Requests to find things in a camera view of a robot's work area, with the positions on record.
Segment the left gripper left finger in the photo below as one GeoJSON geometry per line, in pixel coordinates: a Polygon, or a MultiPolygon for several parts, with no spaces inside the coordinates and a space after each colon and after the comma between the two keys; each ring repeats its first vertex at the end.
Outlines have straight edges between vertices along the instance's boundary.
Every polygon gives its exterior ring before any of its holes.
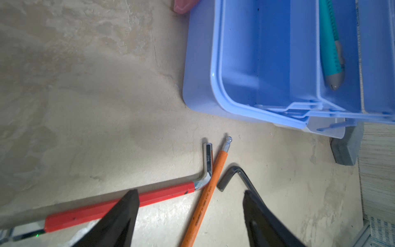
{"type": "Polygon", "coordinates": [[[129,247],[139,209],[137,190],[128,191],[75,247],[129,247]]]}

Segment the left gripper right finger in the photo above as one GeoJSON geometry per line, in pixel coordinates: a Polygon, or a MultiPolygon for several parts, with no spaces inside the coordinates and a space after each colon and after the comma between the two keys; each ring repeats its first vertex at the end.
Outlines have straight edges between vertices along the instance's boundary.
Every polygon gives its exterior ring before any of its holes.
{"type": "Polygon", "coordinates": [[[244,192],[243,211],[251,247],[304,246],[250,190],[244,192]]]}

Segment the red hex key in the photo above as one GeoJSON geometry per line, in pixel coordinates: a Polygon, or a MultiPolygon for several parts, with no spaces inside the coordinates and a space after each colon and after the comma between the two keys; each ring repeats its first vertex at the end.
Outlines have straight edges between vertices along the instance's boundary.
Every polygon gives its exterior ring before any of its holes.
{"type": "Polygon", "coordinates": [[[213,173],[213,147],[211,143],[203,145],[203,161],[204,172],[198,180],[144,193],[130,190],[121,199],[52,214],[41,221],[1,230],[1,244],[38,237],[42,234],[63,230],[98,219],[105,220],[102,223],[105,226],[105,230],[109,229],[111,224],[115,222],[127,224],[131,218],[136,218],[140,207],[187,195],[206,186],[210,182],[213,173]]]}

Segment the black hex key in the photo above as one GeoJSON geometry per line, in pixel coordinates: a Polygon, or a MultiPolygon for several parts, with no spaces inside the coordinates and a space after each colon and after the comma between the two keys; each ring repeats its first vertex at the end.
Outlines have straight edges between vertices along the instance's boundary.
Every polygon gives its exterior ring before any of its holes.
{"type": "Polygon", "coordinates": [[[217,189],[220,192],[224,192],[225,189],[228,188],[229,183],[236,178],[236,181],[239,183],[238,194],[242,195],[246,190],[250,191],[255,197],[259,200],[259,202],[264,203],[262,197],[260,196],[258,190],[252,183],[251,179],[247,175],[247,173],[238,165],[232,165],[227,168],[225,173],[222,175],[221,179],[217,183],[217,189]]]}

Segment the orange hex key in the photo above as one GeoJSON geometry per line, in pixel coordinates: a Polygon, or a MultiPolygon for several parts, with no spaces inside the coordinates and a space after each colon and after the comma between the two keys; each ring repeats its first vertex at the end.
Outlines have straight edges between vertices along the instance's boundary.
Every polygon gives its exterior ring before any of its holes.
{"type": "Polygon", "coordinates": [[[218,156],[215,160],[215,168],[213,171],[212,178],[202,192],[202,195],[196,206],[196,209],[194,211],[194,214],[192,216],[186,234],[181,243],[181,247],[192,247],[195,242],[195,239],[203,222],[204,216],[208,209],[209,203],[214,194],[215,187],[217,186],[221,172],[223,170],[226,159],[228,157],[228,151],[231,142],[232,142],[232,137],[227,136],[222,146],[222,149],[219,151],[218,156]]]}

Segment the white and blue toolbox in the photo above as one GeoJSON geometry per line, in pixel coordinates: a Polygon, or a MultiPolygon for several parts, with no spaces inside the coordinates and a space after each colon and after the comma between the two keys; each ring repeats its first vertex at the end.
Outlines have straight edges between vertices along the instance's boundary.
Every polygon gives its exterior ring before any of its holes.
{"type": "Polygon", "coordinates": [[[183,100],[192,110],[341,139],[360,122],[395,122],[394,1],[331,1],[334,90],[319,1],[194,1],[183,100]]]}

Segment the teal utility knife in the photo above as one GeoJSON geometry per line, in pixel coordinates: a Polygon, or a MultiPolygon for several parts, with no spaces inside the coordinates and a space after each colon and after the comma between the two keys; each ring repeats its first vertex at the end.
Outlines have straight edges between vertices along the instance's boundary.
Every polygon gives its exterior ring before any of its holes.
{"type": "Polygon", "coordinates": [[[319,42],[326,85],[336,91],[344,82],[345,60],[332,1],[319,1],[319,42]]]}

